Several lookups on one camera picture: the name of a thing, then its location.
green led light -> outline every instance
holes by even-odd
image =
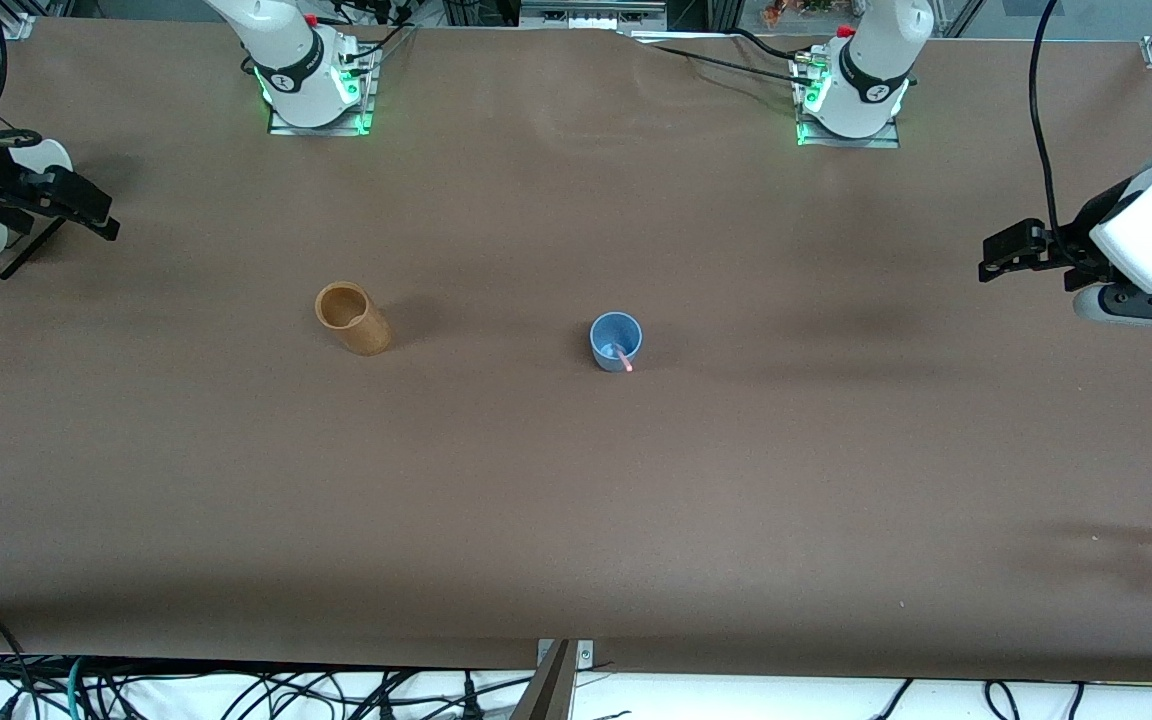
[[[335,85],[338,85],[338,92],[340,92],[340,101],[349,104],[353,100],[355,100],[355,96],[357,94],[356,92],[357,88],[351,86],[355,88],[355,90],[353,91],[348,90],[348,88],[344,86],[343,79],[340,78],[340,71],[335,68],[332,68],[332,82],[334,82]]]

wooden cup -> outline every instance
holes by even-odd
[[[367,291],[349,282],[334,282],[319,291],[314,314],[323,327],[358,355],[378,355],[389,347],[394,333]]]

pink straw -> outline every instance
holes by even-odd
[[[626,357],[626,350],[622,350],[620,344],[614,344],[613,347],[616,348],[616,356],[620,357],[621,365],[626,365],[626,372],[627,373],[634,372],[634,365],[630,365],[630,359]]]

brown table surface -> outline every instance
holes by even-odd
[[[609,32],[419,31],[355,141],[266,136],[223,24],[12,50],[0,114],[123,222],[0,282],[26,650],[1152,679],[1152,331],[975,279],[1043,213],[1028,44],[932,41],[900,151]],[[1151,158],[1152,71],[1043,59],[1071,217]],[[394,350],[317,325],[338,279]],[[612,309],[632,377],[589,357]]]

blue cup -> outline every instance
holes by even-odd
[[[620,347],[626,359],[632,364],[634,357],[639,354],[639,347],[643,347],[643,328],[630,314],[599,314],[594,324],[590,325],[589,346],[594,351],[594,361],[598,361],[599,367],[608,373],[623,373],[626,364],[621,363],[616,348]]]

